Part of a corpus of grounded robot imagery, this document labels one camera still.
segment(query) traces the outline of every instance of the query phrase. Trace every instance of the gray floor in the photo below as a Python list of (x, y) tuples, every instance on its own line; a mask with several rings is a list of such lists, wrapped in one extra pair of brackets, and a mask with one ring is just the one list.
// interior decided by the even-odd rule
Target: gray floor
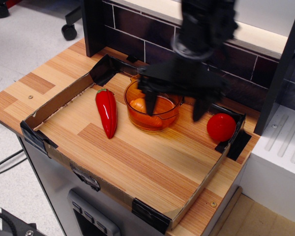
[[(0, 91), (84, 37), (66, 41), (61, 34), (64, 15), (78, 6), (75, 0), (23, 0), (0, 19)], [(0, 124), (0, 161), (20, 150), (14, 133)], [(19, 155), (14, 163), (25, 156)], [(28, 161), (0, 175), (0, 207), (27, 223), (36, 223), (48, 236), (63, 233)]]

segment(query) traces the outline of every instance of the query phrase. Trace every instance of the white vent grille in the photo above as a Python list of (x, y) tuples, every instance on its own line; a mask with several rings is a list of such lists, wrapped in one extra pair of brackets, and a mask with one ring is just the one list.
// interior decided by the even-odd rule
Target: white vent grille
[(280, 106), (253, 153), (295, 174), (295, 111)]

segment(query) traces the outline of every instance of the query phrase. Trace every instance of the black cable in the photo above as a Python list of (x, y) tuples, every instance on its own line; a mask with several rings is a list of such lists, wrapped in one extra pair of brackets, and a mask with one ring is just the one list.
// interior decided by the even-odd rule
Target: black cable
[(14, 153), (13, 155), (7, 157), (6, 159), (4, 159), (3, 161), (0, 162), (0, 165), (2, 165), (4, 162), (10, 160), (12, 157), (15, 157), (16, 155), (20, 154), (23, 150), (19, 150), (16, 153)]
[(12, 231), (13, 236), (17, 236), (18, 234), (17, 234), (17, 231), (16, 231), (16, 227), (13, 224), (12, 220), (10, 220), (9, 217), (7, 217), (6, 215), (4, 215), (2, 213), (0, 213), (0, 218), (2, 220), (4, 220), (9, 225), (9, 227), (10, 227), (10, 229)]
[(23, 160), (19, 161), (18, 163), (14, 164), (13, 166), (10, 166), (9, 168), (7, 168), (7, 169), (1, 171), (0, 174), (2, 174), (2, 173), (4, 173), (4, 172), (6, 172), (6, 171), (12, 169), (13, 167), (16, 167), (17, 165), (21, 164), (22, 162), (24, 162), (24, 161), (26, 161), (26, 160), (27, 160), (27, 158), (24, 158)]

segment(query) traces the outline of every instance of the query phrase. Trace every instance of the office chair base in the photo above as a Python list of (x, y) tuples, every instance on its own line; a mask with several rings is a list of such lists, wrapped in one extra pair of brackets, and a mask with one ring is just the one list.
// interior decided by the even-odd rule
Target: office chair base
[(63, 37), (67, 40), (73, 40), (77, 36), (77, 31), (75, 30), (74, 25), (64, 25), (61, 29)]
[(5, 17), (8, 17), (9, 15), (10, 15), (9, 10), (6, 4), (5, 3), (0, 4), (0, 18), (5, 18)]

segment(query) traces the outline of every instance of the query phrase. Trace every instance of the red pepper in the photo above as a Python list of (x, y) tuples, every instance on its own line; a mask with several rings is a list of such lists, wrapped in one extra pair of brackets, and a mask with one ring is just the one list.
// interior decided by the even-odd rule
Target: red pepper
[(105, 133), (111, 139), (117, 126), (117, 106), (114, 94), (103, 88), (97, 92), (95, 101)]

